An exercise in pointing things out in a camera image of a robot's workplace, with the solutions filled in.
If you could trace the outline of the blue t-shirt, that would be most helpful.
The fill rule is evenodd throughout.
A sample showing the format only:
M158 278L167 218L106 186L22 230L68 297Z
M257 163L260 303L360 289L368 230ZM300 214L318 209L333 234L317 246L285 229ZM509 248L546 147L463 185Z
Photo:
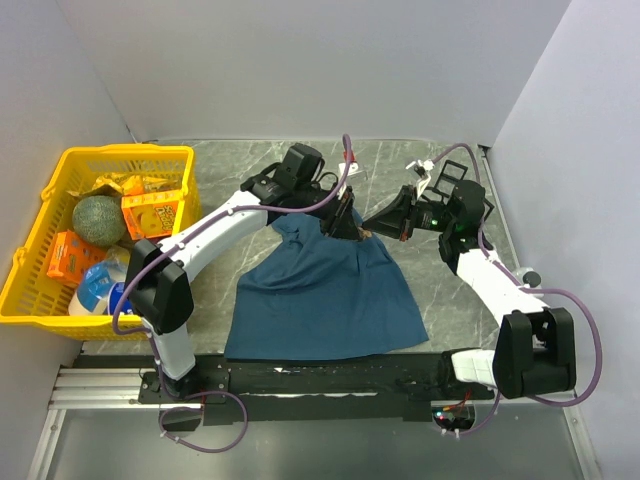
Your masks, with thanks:
M280 244L238 280L227 358L343 360L427 341L409 285L377 236L326 237L304 214L272 227Z

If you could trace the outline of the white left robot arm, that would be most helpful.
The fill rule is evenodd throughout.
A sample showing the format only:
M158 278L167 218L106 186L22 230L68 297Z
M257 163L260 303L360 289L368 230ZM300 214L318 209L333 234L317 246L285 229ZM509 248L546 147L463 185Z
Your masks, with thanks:
M174 401L188 401L199 389L186 327L194 311L191 284L219 255L289 214L317 218L327 237L363 240L353 214L354 195L347 184L355 162L351 139L344 136L342 142L345 163L329 190L320 185L325 165L322 154L296 143L282 161L246 179L221 207L186 230L159 243L136 243L124 296L142 319L162 389Z

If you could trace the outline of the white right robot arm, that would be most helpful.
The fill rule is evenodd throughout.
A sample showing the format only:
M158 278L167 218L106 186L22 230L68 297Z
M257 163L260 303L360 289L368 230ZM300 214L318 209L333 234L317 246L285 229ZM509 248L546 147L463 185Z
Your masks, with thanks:
M439 234L442 261L468 285L499 327L492 350L449 352L437 386L456 399L472 383L497 389L508 399L564 392L576 384L574 322L564 308L551 308L517 286L499 265L481 226L492 205L484 188L471 180L456 183L447 200L421 200L404 186L390 205L362 227L400 241L414 230Z

